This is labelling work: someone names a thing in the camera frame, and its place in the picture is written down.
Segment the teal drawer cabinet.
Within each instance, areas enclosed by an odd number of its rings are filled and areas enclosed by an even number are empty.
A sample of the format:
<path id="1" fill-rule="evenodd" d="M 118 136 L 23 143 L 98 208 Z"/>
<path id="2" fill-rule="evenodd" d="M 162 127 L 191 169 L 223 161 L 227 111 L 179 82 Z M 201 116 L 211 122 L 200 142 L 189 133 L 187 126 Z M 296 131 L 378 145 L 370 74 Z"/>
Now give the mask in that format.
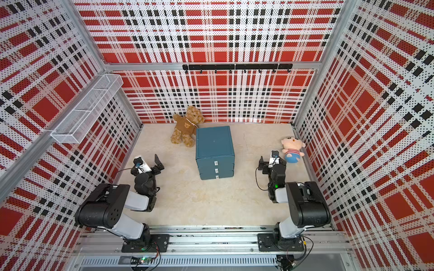
<path id="1" fill-rule="evenodd" d="M 229 126 L 200 128 L 196 135 L 196 160 L 234 156 L 235 150 Z"/>

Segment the teal top drawer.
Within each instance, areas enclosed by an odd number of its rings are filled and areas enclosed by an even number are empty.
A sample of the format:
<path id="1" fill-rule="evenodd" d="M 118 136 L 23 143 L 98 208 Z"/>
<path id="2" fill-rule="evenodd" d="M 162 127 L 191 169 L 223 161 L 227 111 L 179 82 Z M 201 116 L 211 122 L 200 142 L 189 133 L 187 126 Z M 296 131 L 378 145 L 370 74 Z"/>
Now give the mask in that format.
<path id="1" fill-rule="evenodd" d="M 234 167 L 235 157 L 234 156 L 221 156 L 221 157 L 210 157 L 201 158 L 196 160 L 199 168 L 209 168 L 209 167 L 222 167 L 230 168 Z"/>

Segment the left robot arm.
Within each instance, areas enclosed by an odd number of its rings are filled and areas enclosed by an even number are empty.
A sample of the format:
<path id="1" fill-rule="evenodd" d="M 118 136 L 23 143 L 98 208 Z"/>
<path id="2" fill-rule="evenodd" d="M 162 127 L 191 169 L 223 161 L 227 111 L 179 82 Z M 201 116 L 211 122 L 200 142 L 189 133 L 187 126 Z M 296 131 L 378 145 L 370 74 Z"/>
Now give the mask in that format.
<path id="1" fill-rule="evenodd" d="M 138 241 L 149 246 L 149 226 L 124 214 L 123 210 L 151 212 L 154 209 L 160 191 L 156 175 L 165 169 L 157 155 L 154 156 L 154 162 L 155 165 L 150 167 L 141 156 L 133 159 L 130 171 L 134 176 L 134 191 L 125 184 L 98 185 L 76 211 L 76 223 L 107 230 L 125 241 Z"/>

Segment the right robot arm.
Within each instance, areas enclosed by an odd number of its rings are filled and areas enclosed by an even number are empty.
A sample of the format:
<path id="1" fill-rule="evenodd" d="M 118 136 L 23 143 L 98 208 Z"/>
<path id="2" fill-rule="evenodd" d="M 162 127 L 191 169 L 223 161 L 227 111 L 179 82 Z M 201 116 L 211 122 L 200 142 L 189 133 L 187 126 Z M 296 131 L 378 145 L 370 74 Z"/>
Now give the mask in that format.
<path id="1" fill-rule="evenodd" d="M 258 168 L 268 177 L 269 199 L 276 204 L 287 204 L 290 216 L 278 222 L 274 229 L 276 240 L 294 239 L 306 229 L 318 228 L 331 222 L 331 212 L 316 182 L 286 182 L 287 162 L 276 151 L 270 160 L 260 158 Z"/>

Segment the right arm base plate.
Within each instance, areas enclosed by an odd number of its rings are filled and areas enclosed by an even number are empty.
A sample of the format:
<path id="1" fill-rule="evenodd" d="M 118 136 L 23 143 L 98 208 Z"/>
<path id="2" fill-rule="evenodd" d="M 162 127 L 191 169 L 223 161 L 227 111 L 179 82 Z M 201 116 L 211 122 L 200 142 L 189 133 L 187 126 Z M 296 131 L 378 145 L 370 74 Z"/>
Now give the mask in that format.
<path id="1" fill-rule="evenodd" d="M 300 237 L 281 238 L 273 234 L 257 234 L 260 252 L 303 252 L 304 243 Z"/>

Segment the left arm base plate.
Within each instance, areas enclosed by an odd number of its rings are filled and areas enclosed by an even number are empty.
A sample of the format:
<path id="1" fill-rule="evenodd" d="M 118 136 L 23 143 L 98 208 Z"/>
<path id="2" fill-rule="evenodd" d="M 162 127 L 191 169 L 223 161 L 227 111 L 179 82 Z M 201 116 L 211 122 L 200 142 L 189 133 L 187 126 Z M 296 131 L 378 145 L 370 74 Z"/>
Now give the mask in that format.
<path id="1" fill-rule="evenodd" d="M 166 252 L 169 244 L 169 234 L 151 234 L 148 239 L 125 239 L 122 253 L 154 253 Z"/>

